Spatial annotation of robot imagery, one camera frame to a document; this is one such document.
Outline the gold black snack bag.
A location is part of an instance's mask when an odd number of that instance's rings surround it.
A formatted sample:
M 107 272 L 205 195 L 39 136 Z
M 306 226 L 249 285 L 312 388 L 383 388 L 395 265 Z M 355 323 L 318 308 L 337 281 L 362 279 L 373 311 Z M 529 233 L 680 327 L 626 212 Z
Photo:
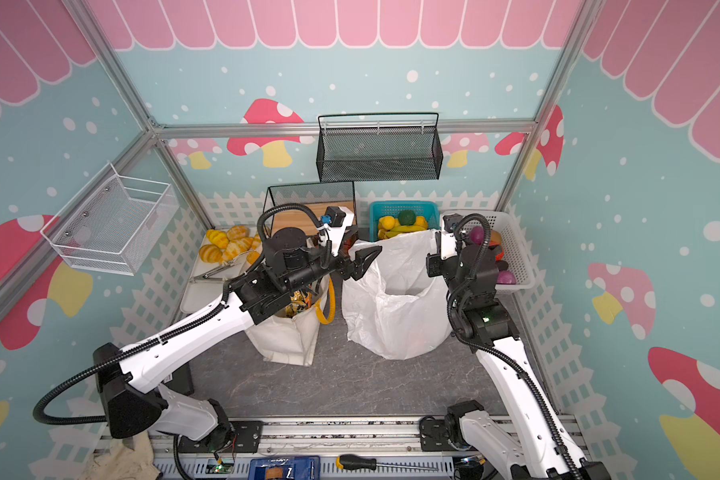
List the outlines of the gold black snack bag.
M 296 315 L 309 310 L 314 302 L 314 293 L 310 290 L 296 291 L 286 305 L 284 311 L 287 318 L 293 318 Z

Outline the white plastic grocery bag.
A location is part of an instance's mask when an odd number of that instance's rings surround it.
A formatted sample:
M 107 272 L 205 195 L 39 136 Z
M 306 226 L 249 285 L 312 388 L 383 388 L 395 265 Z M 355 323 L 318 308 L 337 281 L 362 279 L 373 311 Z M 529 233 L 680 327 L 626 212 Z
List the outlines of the white plastic grocery bag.
M 376 244 L 382 251 L 364 276 L 342 285 L 347 338 L 388 360 L 433 351 L 452 331 L 447 286 L 426 271 L 426 257 L 436 251 L 435 232 L 403 234 Z

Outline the white canvas tote bag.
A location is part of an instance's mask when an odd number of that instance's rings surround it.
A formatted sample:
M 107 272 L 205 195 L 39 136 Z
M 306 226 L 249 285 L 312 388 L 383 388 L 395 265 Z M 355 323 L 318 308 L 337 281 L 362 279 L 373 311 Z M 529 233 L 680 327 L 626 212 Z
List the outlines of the white canvas tote bag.
M 314 361 L 320 326 L 331 323 L 335 314 L 335 289 L 333 281 L 326 277 L 309 308 L 293 317 L 279 312 L 245 333 L 265 361 L 308 367 Z

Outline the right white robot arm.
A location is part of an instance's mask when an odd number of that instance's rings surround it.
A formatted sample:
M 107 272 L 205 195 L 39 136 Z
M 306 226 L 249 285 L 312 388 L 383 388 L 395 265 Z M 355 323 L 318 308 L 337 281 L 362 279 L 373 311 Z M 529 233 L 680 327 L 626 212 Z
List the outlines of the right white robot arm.
M 564 427 L 534 374 L 520 331 L 497 298 L 499 268 L 491 226 L 478 213 L 442 216 L 427 273 L 444 280 L 446 315 L 496 386 L 516 433 L 509 435 L 475 401 L 449 408 L 449 441 L 477 450 L 503 479 L 607 479 Z

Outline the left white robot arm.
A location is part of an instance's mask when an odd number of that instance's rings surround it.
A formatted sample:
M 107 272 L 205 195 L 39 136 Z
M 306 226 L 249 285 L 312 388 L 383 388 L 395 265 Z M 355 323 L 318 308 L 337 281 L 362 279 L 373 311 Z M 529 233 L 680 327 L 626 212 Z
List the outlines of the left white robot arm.
M 194 314 L 122 349 L 96 350 L 92 367 L 61 382 L 34 406 L 35 421 L 52 426 L 105 423 L 115 439 L 148 430 L 223 449 L 235 429 L 215 400 L 197 400 L 171 390 L 165 379 L 221 341 L 282 311 L 292 296 L 332 273 L 359 280 L 380 255 L 379 246 L 351 253 L 357 229 L 346 207 L 329 206 L 322 216 L 287 203 L 257 221 L 262 251 L 241 275 L 227 279 L 221 294 Z M 99 416 L 58 417 L 50 403 L 94 377 L 103 406 Z

